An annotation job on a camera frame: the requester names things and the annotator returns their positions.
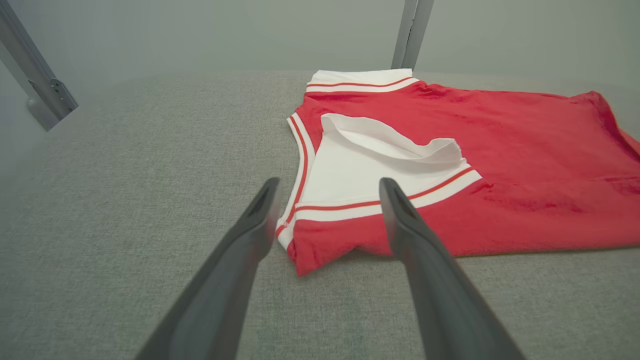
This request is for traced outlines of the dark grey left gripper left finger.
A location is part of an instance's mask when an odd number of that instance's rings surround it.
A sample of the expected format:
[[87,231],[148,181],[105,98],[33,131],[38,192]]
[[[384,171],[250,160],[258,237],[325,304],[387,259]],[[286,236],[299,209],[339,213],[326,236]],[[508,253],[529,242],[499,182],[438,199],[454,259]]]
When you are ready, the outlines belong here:
[[281,180],[268,178],[151,333],[138,360],[235,360],[260,262],[274,244]]

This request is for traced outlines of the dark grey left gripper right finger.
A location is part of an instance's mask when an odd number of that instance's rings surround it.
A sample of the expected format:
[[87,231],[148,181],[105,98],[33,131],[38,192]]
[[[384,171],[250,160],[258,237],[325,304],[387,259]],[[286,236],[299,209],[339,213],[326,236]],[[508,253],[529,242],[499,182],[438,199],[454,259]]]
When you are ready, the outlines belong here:
[[379,182],[390,249],[406,269],[427,360],[523,360],[505,326],[393,178]]

